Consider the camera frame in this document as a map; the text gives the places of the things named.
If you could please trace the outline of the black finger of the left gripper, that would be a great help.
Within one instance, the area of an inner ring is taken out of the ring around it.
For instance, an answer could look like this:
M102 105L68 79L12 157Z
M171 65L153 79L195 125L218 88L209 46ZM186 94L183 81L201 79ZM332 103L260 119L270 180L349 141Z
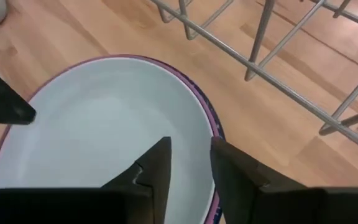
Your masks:
M0 124L28 125L36 110L0 78Z

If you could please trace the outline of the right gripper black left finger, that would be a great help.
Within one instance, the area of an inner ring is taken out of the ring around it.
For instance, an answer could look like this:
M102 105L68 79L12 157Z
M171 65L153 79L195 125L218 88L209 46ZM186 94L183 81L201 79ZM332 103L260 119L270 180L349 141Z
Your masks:
M170 189L172 141L165 136L117 177L102 186L112 194L118 223L163 224Z

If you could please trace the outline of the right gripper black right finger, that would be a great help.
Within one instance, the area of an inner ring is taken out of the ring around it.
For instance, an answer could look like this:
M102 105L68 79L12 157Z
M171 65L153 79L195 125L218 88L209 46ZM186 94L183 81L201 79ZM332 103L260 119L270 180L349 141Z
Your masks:
M317 223L321 190L266 166L219 137L211 139L211 169L227 223Z

